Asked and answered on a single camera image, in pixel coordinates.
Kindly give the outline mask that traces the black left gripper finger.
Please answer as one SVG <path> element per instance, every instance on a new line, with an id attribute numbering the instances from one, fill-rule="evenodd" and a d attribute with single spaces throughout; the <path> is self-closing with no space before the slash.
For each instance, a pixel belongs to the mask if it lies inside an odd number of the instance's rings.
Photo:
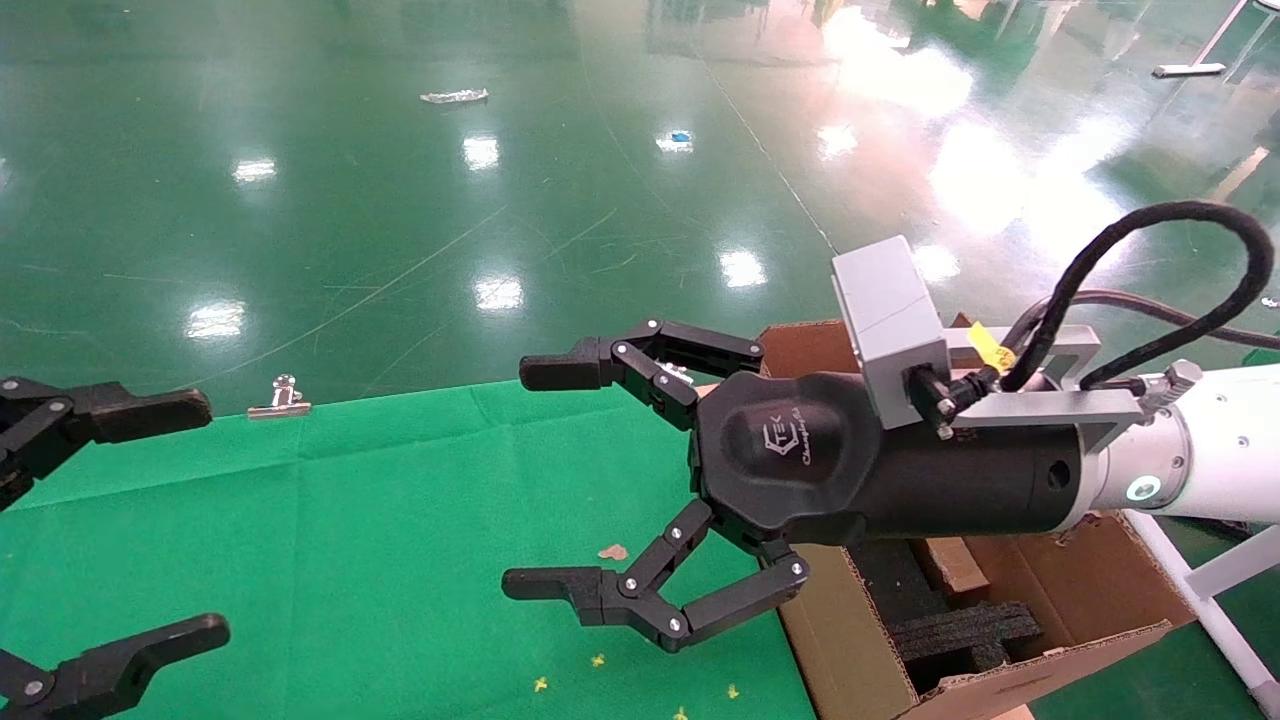
<path id="1" fill-rule="evenodd" d="M 230 641 L 220 614 L 179 623 L 86 650 L 54 669 L 1 652 L 3 719 L 105 719 L 134 708 L 165 666 L 218 650 Z"/>
<path id="2" fill-rule="evenodd" d="M 87 445 L 119 445 L 206 427 L 212 410 L 196 388 L 137 396 L 118 382 L 70 388 L 27 378 L 1 387 L 1 510 Z"/>

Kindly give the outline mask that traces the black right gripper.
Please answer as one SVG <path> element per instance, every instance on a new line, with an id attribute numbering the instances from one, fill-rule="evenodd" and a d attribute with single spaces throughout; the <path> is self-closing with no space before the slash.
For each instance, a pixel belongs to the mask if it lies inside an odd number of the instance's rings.
<path id="1" fill-rule="evenodd" d="M 628 626 L 677 653 L 795 598 L 809 565 L 788 543 L 1038 534 L 1061 527 L 1076 502 L 1082 451 L 1071 425 L 961 429 L 950 439 L 923 423 L 886 429 L 860 375 L 750 373 L 763 359 L 755 340 L 676 322 L 521 357 L 525 389 L 618 386 L 673 428 L 692 429 L 701 500 L 623 571 L 512 568 L 503 593 L 564 601 L 582 626 Z M 730 378 L 700 400 L 677 368 Z M 763 544 L 763 566 L 678 609 L 660 588 L 714 524 L 739 546 Z"/>

